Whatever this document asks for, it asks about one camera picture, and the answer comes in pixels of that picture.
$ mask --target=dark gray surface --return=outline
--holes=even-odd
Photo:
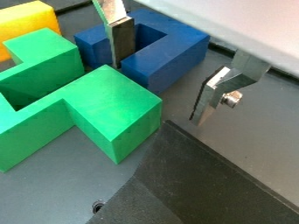
[[[77,32],[101,23],[93,5],[59,15],[59,20],[71,40]],[[174,120],[299,206],[299,85],[268,74],[242,89],[243,101],[234,109],[219,107],[202,127],[189,121],[205,78],[230,62],[230,57],[209,51],[206,60],[162,94],[163,119]],[[71,129],[9,173],[0,173],[0,223],[86,223],[93,203],[109,200],[133,176],[147,145],[117,166],[79,129]]]
[[[296,212],[277,197],[207,145],[167,122],[134,178],[89,224],[175,223],[173,218],[178,217],[189,224],[299,223],[298,207],[293,206]],[[165,207],[155,201],[174,212],[162,222],[149,218],[162,217]]]
[[[17,6],[18,4],[27,4],[33,2],[31,0],[2,0],[0,1],[0,10]],[[87,4],[91,0],[42,0],[49,4],[57,11],[66,10],[82,4]]]
[[[89,224],[183,224],[138,179],[131,178]]]

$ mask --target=hole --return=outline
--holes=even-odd
[[[10,68],[15,67],[15,62],[13,59],[0,62],[0,73]]]
[[[135,50],[141,51],[165,36],[166,33],[146,26],[145,24],[138,24],[135,26]]]
[[[98,200],[93,205],[93,213],[97,214],[105,205],[106,202],[103,200]]]

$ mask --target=gray table surface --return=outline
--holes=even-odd
[[[18,4],[26,4],[33,2],[31,0],[2,0],[0,1],[0,10],[17,6]],[[83,4],[91,3],[91,0],[42,0],[47,3],[57,11],[63,11],[69,8],[81,6]],[[134,0],[123,0],[126,9],[129,11],[134,10],[135,8],[141,7],[141,3],[137,3]]]
[[[59,20],[71,41],[77,32],[101,23],[93,6],[62,14]],[[189,121],[203,80],[230,62],[230,57],[209,50],[206,60],[161,95],[163,120],[179,124],[299,206],[298,83],[266,74],[241,90],[245,98],[234,109],[219,107],[201,127]],[[86,223],[94,201],[109,200],[127,182],[154,138],[114,165],[74,127],[9,173],[0,173],[0,223]]]

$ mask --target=toy block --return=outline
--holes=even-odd
[[[210,36],[150,10],[138,10],[129,15],[135,19],[137,53],[122,61],[122,73],[161,94],[203,61]],[[75,40],[87,65],[97,68],[111,64],[103,25],[78,33]]]
[[[0,95],[2,172],[74,125],[118,164],[161,125],[162,100],[110,66],[22,110],[15,111],[14,106]]]
[[[49,4],[34,1],[0,10],[0,61],[11,59],[3,42],[46,27],[62,34],[54,8]]]
[[[0,92],[17,110],[85,74],[79,48],[49,28],[5,45],[17,66],[0,73]]]

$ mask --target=green l-shaped block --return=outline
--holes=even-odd
[[[10,41],[13,42],[6,43],[9,47],[18,46],[22,40],[17,38]],[[70,57],[77,61],[81,56]],[[15,60],[25,58],[25,54],[14,55]],[[61,61],[57,60],[50,69],[59,69],[59,64]],[[17,78],[15,83],[0,81],[0,93],[5,93],[0,94],[0,171],[7,172],[74,125],[78,125],[118,164],[158,129],[162,100],[110,66],[103,66],[37,100],[45,95],[43,88],[33,85],[33,90],[25,86],[37,79],[42,83],[49,71],[41,71],[42,77],[37,74],[33,78],[33,73],[25,73],[26,76],[19,73],[11,75]]]
[[[15,109],[85,74],[79,48],[46,28],[5,42],[15,67],[0,73],[0,93]]]

